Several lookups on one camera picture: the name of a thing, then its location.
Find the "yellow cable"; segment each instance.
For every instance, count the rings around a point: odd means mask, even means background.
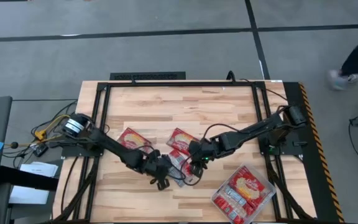
[[[19,144],[18,147],[27,147],[27,146],[30,146],[32,144],[40,144],[42,142],[47,142],[47,141],[50,141],[50,140],[53,140],[53,139],[56,139],[56,138],[59,138],[61,137],[62,135],[59,135],[59,136],[55,136],[55,137],[52,137],[52,138],[48,138],[48,139],[44,139],[42,141],[37,141],[37,142],[32,142],[32,143],[27,143],[27,144]]]
[[[47,130],[48,128],[50,128],[51,125],[52,125],[54,122],[56,122],[59,118],[69,118],[69,117],[70,117],[70,116],[68,116],[67,114],[63,114],[63,115],[58,116],[57,118],[55,118],[55,119],[47,126],[47,128],[45,128],[45,130]]]
[[[60,116],[58,116],[57,118],[55,118],[45,129],[41,130],[41,131],[36,131],[35,132],[35,135],[37,136],[38,139],[41,139],[41,140],[38,140],[36,143],[35,141],[32,142],[32,143],[27,143],[27,144],[19,144],[17,147],[28,147],[32,144],[39,144],[41,142],[46,142],[46,141],[50,141],[52,139],[56,139],[56,138],[59,138],[61,137],[62,135],[59,135],[59,136],[55,136],[55,137],[52,137],[52,138],[48,138],[48,139],[43,139],[44,136],[46,136],[46,132],[47,132],[47,129],[49,129],[52,124],[54,124],[56,121],[58,121],[60,118],[69,118],[70,116],[68,116],[67,114],[62,114]]]
[[[55,118],[45,129],[40,130],[40,131],[35,131],[34,135],[37,137],[38,140],[44,140],[44,138],[47,136],[47,130],[59,119],[61,118],[69,118],[70,116],[63,114],[58,116],[57,118]]]

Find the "white sneaker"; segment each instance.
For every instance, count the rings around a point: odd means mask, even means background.
[[[328,71],[328,82],[334,90],[345,90],[349,84],[348,78],[340,76],[338,70]]]
[[[347,78],[348,83],[356,83],[358,81],[358,75],[349,75]]]

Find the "yellow-black hazard tape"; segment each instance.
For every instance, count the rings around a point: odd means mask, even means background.
[[[338,197],[336,196],[333,180],[331,179],[331,174],[329,174],[327,160],[324,156],[323,145],[321,144],[320,138],[318,136],[318,132],[316,129],[316,123],[314,123],[314,118],[313,118],[313,114],[311,112],[311,107],[309,104],[308,96],[306,95],[306,90],[305,90],[305,87],[303,86],[303,84],[299,83],[299,86],[301,88],[301,92],[303,95],[303,102],[305,103],[305,108],[308,113],[309,123],[310,123],[311,129],[312,129],[313,135],[314,135],[314,140],[316,140],[316,145],[318,148],[318,152],[320,154],[321,163],[324,168],[324,173],[326,174],[327,183],[328,183],[329,189],[331,191],[331,196],[333,198],[334,205],[336,207],[336,213],[338,214],[339,222],[342,223],[342,222],[344,222],[344,218],[343,218],[341,206],[339,205]]]

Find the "red label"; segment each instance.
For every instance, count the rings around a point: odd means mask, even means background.
[[[140,134],[132,130],[131,128],[125,129],[122,135],[118,138],[117,142],[127,147],[128,149],[135,149],[141,146],[151,146],[152,143],[143,138]],[[140,148],[140,150],[150,153],[152,151],[149,147]]]
[[[191,141],[198,141],[198,139],[180,130],[179,128],[176,128],[173,131],[171,138],[167,141],[167,145],[189,156],[189,144]]]
[[[243,196],[253,208],[257,208],[263,202],[268,192],[265,186],[246,167],[239,169],[230,180],[229,185]]]
[[[178,164],[178,168],[180,169],[181,165],[185,162],[185,158],[176,150],[172,150],[170,153],[169,153],[169,156],[174,158]],[[193,175],[191,172],[190,172],[190,164],[186,161],[185,162],[185,165],[183,165],[183,170],[182,172],[186,175],[186,176],[191,176]]]
[[[244,219],[242,219],[233,207],[221,196],[217,196],[214,199],[214,203],[226,214],[228,218],[233,220],[235,224],[242,224]]]
[[[255,212],[255,209],[252,208],[249,203],[246,203],[245,207],[244,207],[244,210],[246,211],[247,213],[247,217],[250,217],[254,212]]]

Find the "plastic package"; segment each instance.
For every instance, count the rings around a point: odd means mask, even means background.
[[[193,180],[194,175],[190,172],[190,165],[187,161],[185,161],[185,158],[176,150],[172,150],[168,154],[169,158],[171,159],[172,164],[176,167],[171,167],[169,169],[169,174],[172,177],[182,178],[182,175],[180,174],[179,170],[181,168],[181,165],[185,162],[185,165],[183,165],[182,172],[186,176],[186,182],[190,182]],[[183,187],[185,183],[183,180],[176,180],[174,181],[179,185],[179,187]]]
[[[179,128],[175,128],[170,139],[167,141],[167,145],[189,156],[189,144],[191,141],[198,141],[198,139]]]
[[[276,193],[256,169],[242,164],[211,197],[232,224],[249,224]]]
[[[117,142],[122,144],[123,146],[127,147],[128,149],[135,149],[141,146],[151,146],[152,143],[143,138],[140,134],[136,131],[132,130],[131,128],[125,129],[125,131],[121,134],[118,138]],[[146,153],[152,152],[152,149],[149,147],[142,147],[139,150],[144,151]]]

